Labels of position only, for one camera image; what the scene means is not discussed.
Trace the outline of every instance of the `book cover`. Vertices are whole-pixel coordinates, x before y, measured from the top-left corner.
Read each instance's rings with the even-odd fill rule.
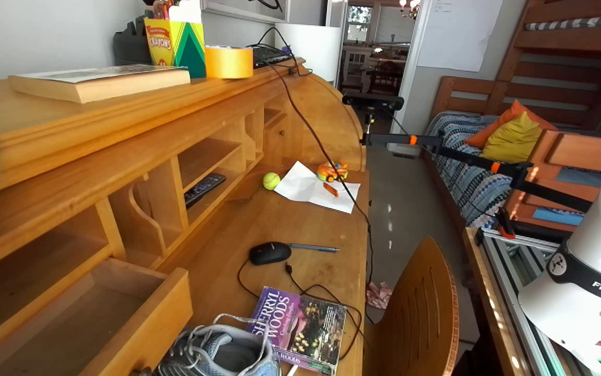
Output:
[[[252,332],[267,335],[278,361],[335,373],[345,318],[346,306],[339,303],[264,286]]]
[[[190,83],[190,73],[180,67],[118,65],[11,74],[8,83],[23,93],[86,105]]]

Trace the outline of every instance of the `gray floor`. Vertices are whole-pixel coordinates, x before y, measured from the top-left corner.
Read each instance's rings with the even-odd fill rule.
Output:
[[[461,237],[449,220],[423,161],[396,157],[386,147],[369,147],[367,163],[372,179],[372,279],[395,286],[417,243],[432,235],[444,250],[455,281],[458,283],[461,348],[470,348],[470,342],[478,340],[478,328],[470,295],[463,288],[467,261],[461,250]],[[373,322],[378,322],[381,313],[381,309],[367,309]]]

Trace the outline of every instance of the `wooden bed frame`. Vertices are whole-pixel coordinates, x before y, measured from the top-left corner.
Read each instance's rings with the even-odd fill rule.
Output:
[[[601,127],[601,21],[597,19],[601,19],[601,0],[528,0],[496,77],[442,77],[432,115],[442,110],[498,115],[513,101],[522,101],[564,130],[543,134],[529,157],[537,168],[528,179],[595,201],[597,187],[557,182],[557,173],[561,166],[601,172],[601,137],[595,136]],[[595,27],[560,29],[567,23]],[[516,192],[506,201],[506,213],[522,224],[572,232],[572,225],[531,220],[531,211],[541,205],[560,207]]]

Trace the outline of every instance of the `cabinet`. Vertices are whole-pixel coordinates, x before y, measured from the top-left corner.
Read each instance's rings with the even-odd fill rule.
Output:
[[[364,168],[356,117],[335,115],[331,86],[291,71],[83,107],[0,81],[0,373],[157,366],[194,309],[187,272],[159,266],[191,252],[184,245],[258,172],[323,161],[293,108],[310,108],[325,151]],[[354,127],[329,127],[338,117]],[[213,172],[225,182],[185,207]]]

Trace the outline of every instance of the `bunk bed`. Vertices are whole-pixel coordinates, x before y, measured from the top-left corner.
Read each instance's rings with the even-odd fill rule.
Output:
[[[601,176],[601,0],[528,0],[495,80],[442,77],[426,134],[467,154],[492,120],[522,103],[551,123],[526,163],[528,182],[595,201]],[[555,205],[511,187],[511,178],[423,153],[457,225],[496,228],[496,211],[526,230],[572,233],[577,221],[549,221],[541,209]]]

